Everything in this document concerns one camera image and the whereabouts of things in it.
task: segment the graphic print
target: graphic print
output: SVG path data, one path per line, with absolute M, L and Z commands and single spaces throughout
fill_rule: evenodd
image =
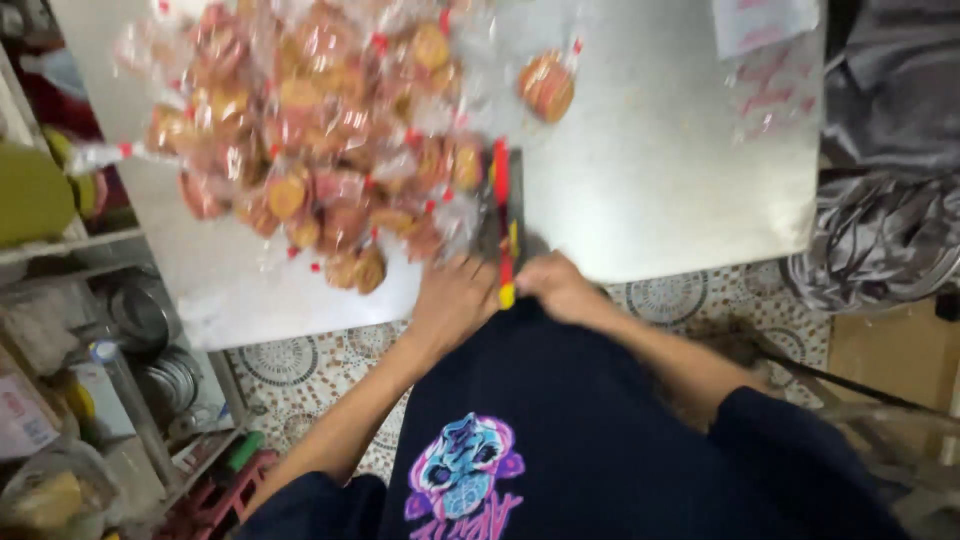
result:
M 514 431 L 506 423 L 471 412 L 448 424 L 410 469 L 413 493 L 403 517 L 433 518 L 410 538 L 499 540 L 510 512 L 523 498 L 512 493 L 501 498 L 494 485 L 525 470 L 523 458 L 514 452 Z

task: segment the tiled floor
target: tiled floor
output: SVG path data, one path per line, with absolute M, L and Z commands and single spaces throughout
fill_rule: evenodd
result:
M 827 368 L 830 321 L 794 300 L 774 262 L 739 265 L 681 276 L 611 285 L 613 299 L 637 317 L 692 338 L 761 331 L 792 358 Z M 319 414 L 343 396 L 403 332 L 403 322 L 257 345 L 228 351 L 242 389 L 269 409 L 254 428 L 284 452 Z M 776 371 L 788 400 L 819 406 L 805 388 Z M 391 412 L 360 464 L 361 472 L 390 477 L 406 399 Z

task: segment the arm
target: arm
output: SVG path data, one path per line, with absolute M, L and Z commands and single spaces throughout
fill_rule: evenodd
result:
M 496 269 L 477 258 L 426 269 L 407 331 L 271 470 L 244 520 L 306 473 L 346 484 L 400 397 L 496 312 L 495 281 Z
M 516 284 L 536 296 L 551 317 L 603 333 L 644 361 L 685 405 L 712 418 L 733 390 L 763 385 L 717 353 L 644 325 L 597 291 L 563 254 L 530 261 Z

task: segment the hand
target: hand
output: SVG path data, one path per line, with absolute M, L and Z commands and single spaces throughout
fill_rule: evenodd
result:
M 559 251 L 528 262 L 516 277 L 516 287 L 523 296 L 537 297 L 546 312 L 561 323 L 599 330 L 623 316 Z
M 495 266 L 466 256 L 424 271 L 407 333 L 433 354 L 434 364 L 497 312 L 496 277 Z

